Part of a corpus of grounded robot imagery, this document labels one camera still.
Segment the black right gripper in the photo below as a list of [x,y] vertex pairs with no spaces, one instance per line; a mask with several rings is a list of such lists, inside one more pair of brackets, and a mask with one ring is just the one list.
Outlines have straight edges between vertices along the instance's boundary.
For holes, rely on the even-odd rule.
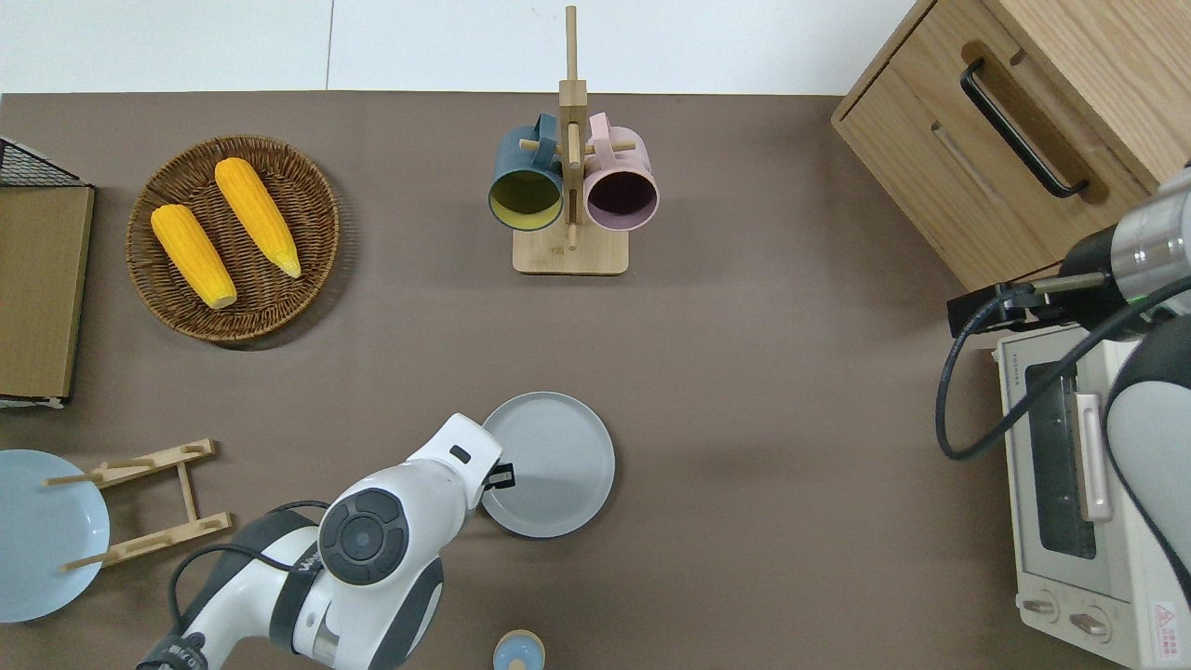
[[[986,286],[952,298],[947,301],[950,336],[958,338],[969,323],[975,324],[973,334],[991,328],[1045,328],[1060,324],[1097,328],[1127,303],[1111,259],[1116,232],[1115,226],[1109,226],[1077,242],[1054,276]],[[979,317],[984,305],[997,298],[994,308]]]

